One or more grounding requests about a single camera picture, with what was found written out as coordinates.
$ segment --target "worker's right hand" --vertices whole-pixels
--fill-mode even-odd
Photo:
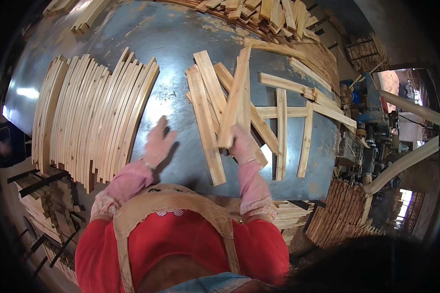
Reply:
[[[233,146],[230,148],[230,154],[236,158],[240,166],[247,162],[254,161],[255,157],[251,148],[251,144],[253,143],[251,134],[246,133],[239,125],[233,125],[231,131],[233,132],[235,140],[233,141]]]
[[[175,142],[178,133],[173,130],[165,137],[165,127],[168,124],[166,116],[161,116],[157,126],[148,133],[147,144],[145,145],[145,155],[142,160],[145,165],[155,169],[168,156],[171,146]]]

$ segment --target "metal table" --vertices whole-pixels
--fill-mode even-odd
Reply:
[[[38,94],[50,61],[59,54],[67,58],[90,53],[100,64],[114,70],[126,46],[142,63],[155,56],[160,74],[147,102],[132,152],[132,161],[143,154],[148,131],[161,115],[178,131],[171,161],[160,173],[162,182],[187,186],[203,194],[239,196],[236,179],[238,166],[231,157],[222,157],[227,183],[212,186],[194,111],[185,97],[188,85],[184,71],[194,64],[193,53],[209,52],[213,63],[223,64],[234,72],[236,57],[243,47],[242,38],[258,38],[240,27],[215,16],[186,7],[152,1],[112,2],[95,21],[95,28],[75,36],[71,26],[88,0],[81,0],[66,15],[45,18],[20,57],[9,85],[4,116],[28,135],[32,134]],[[252,50],[250,61],[251,100],[256,106],[274,106],[275,89],[258,83],[258,72],[264,72],[323,89],[308,76],[295,73],[287,57]],[[305,106],[305,98],[287,91],[288,106]],[[287,121],[287,168],[285,180],[272,181],[273,155],[266,145],[261,148],[269,164],[260,171],[274,199],[316,200],[326,197],[334,166],[336,124],[315,113],[311,149],[305,178],[297,178],[305,119]],[[277,131],[276,120],[270,126]]]

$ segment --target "blue cloth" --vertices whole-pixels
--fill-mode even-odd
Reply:
[[[214,276],[189,280],[160,292],[230,293],[251,280],[251,278],[246,276],[225,272]]]

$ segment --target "dust collection hose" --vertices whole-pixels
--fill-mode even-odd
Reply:
[[[385,97],[386,102],[393,104],[396,107],[404,109],[408,112],[414,113],[417,116],[420,116],[436,125],[440,125],[440,113],[410,102],[402,97],[393,95],[392,93],[389,93],[387,91],[380,91],[380,94]],[[398,161],[394,162],[390,167],[383,171],[383,173],[381,173],[372,183],[364,185],[364,191],[370,195],[375,194],[394,176],[398,175],[400,172],[406,170],[407,168],[422,161],[423,159],[436,152],[438,152],[438,136],[434,137],[431,141],[425,143],[416,150],[413,150]]]
[[[410,102],[403,97],[399,97],[397,95],[393,95],[387,91],[379,91],[381,96],[385,97],[385,101],[399,107],[401,109],[406,110],[407,112],[411,112],[416,114],[419,117],[424,118],[427,121],[430,121],[436,125],[440,125],[440,113],[430,110],[427,107],[423,107],[416,103]]]

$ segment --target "red sleeve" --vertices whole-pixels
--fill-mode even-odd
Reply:
[[[78,242],[75,271],[84,293],[119,290],[117,243],[111,223],[105,220],[90,222]]]
[[[238,260],[250,278],[282,285],[288,274],[288,247],[277,227],[265,220],[234,222]]]

